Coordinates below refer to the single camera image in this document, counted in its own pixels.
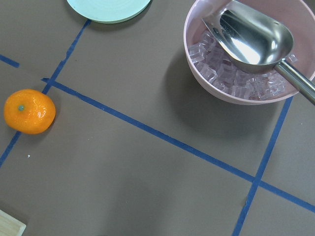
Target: scoop handle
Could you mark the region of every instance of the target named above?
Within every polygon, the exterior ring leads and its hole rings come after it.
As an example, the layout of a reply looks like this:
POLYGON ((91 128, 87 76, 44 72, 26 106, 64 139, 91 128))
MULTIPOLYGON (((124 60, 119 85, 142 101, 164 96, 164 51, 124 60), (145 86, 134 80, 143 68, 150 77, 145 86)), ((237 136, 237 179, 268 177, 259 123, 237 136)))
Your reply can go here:
POLYGON ((315 105, 315 84, 286 60, 280 61, 275 70, 288 80, 303 96, 315 105))

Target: ice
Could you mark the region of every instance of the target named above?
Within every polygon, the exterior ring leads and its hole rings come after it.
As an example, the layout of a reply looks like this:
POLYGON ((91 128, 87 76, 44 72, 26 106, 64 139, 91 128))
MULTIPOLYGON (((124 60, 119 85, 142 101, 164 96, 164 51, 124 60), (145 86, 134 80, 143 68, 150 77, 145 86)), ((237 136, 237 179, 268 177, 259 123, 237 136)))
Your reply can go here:
POLYGON ((247 88, 242 86, 232 86, 231 95, 234 97, 248 99, 247 88))
POLYGON ((212 83, 215 79, 218 78, 218 75, 214 69, 211 69, 207 64, 199 62, 196 66, 200 74, 207 80, 209 83, 212 83))
POLYGON ((216 70, 216 68, 219 68, 222 63, 223 55, 223 49, 214 47, 213 50, 206 56, 206 63, 212 69, 216 70))
POLYGON ((253 77, 253 74, 248 74, 242 70, 237 69, 234 78, 234 85, 244 87, 246 85, 246 81, 253 77))
MULTIPOLYGON (((248 100, 265 100, 285 92, 287 81, 275 70, 248 74, 238 69, 226 52, 206 30, 200 41, 189 47, 189 55, 200 74, 217 89, 248 100)), ((296 63, 294 54, 286 57, 296 63)))
POLYGON ((230 93, 230 89, 222 82, 215 80, 212 85, 222 92, 230 93))
POLYGON ((197 63, 203 61, 206 55, 206 49, 201 43, 196 43, 191 45, 188 48, 189 56, 192 60, 192 63, 197 63))
POLYGON ((223 59, 221 63, 221 68, 219 69, 218 75, 220 75, 219 80, 225 85, 232 86, 234 83, 235 69, 232 62, 223 59))
POLYGON ((213 37, 213 35, 210 33, 210 31, 205 30, 203 34, 201 35, 200 43, 204 46, 204 48, 210 52, 212 51, 213 47, 215 47, 217 41, 213 37))
POLYGON ((279 74, 269 77, 268 85, 273 96, 279 95, 285 91, 286 80, 279 74))
POLYGON ((298 61, 298 59, 296 58, 295 54, 291 53, 286 57, 286 60, 288 62, 290 62, 291 64, 294 64, 298 61))

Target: ice cube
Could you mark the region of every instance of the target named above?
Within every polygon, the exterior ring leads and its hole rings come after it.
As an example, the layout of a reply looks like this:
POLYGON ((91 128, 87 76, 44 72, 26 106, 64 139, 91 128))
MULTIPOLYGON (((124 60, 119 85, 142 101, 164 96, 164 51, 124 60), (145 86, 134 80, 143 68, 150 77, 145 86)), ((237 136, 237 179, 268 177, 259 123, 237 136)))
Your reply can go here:
POLYGON ((286 60, 288 62, 290 62, 291 64, 294 64, 298 61, 298 59, 296 58, 295 54, 291 53, 286 57, 286 60))
POLYGON ((234 86, 232 86, 231 95, 234 97, 245 98, 245 96, 247 97, 246 92, 247 92, 246 87, 234 85, 234 86))
POLYGON ((201 43, 196 43, 188 47, 189 56, 192 63, 203 61, 206 55, 206 49, 201 43))
POLYGON ((234 78, 234 85, 244 87, 246 85, 246 81, 253 77, 253 74, 248 74, 240 69, 237 69, 234 78))
POLYGON ((286 80, 280 74, 269 77, 268 85, 273 96, 285 92, 285 84, 286 80))
POLYGON ((212 83, 215 79, 218 78, 216 71, 214 69, 211 69, 207 64, 203 62, 199 62, 196 68, 209 83, 212 83))
POLYGON ((224 83, 220 82, 219 80, 214 80, 212 84, 214 87, 221 90, 222 92, 229 93, 229 94, 231 93, 230 88, 228 88, 224 83))
POLYGON ((219 80, 223 82, 225 85, 229 85, 230 87, 234 83, 234 77, 235 77, 235 70, 232 66, 232 62, 227 60, 222 60, 221 66, 220 66, 220 72, 218 73, 219 80))
POLYGON ((223 50, 215 47, 207 56, 206 63, 215 70, 215 68, 219 68, 223 59, 223 50))
POLYGON ((215 47, 217 41, 210 33, 210 31, 205 30, 201 35, 200 43, 205 47, 208 52, 210 52, 212 51, 213 47, 215 47))

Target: ice scoop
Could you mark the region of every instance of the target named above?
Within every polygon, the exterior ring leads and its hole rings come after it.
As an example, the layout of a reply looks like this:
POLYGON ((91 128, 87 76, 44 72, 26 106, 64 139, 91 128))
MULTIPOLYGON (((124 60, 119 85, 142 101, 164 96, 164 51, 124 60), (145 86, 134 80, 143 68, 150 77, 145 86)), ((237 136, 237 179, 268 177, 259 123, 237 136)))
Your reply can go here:
POLYGON ((285 25, 236 0, 202 20, 239 69, 252 74, 275 69, 315 105, 314 83, 285 60, 293 47, 285 25))

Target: wooden block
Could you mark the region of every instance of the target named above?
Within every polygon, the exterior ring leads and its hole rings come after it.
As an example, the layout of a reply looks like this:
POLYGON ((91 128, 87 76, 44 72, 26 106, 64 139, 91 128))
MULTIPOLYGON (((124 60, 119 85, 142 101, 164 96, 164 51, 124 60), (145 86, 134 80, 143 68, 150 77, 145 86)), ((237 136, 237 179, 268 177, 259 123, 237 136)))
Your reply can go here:
POLYGON ((0 236, 21 236, 26 225, 0 210, 0 236))

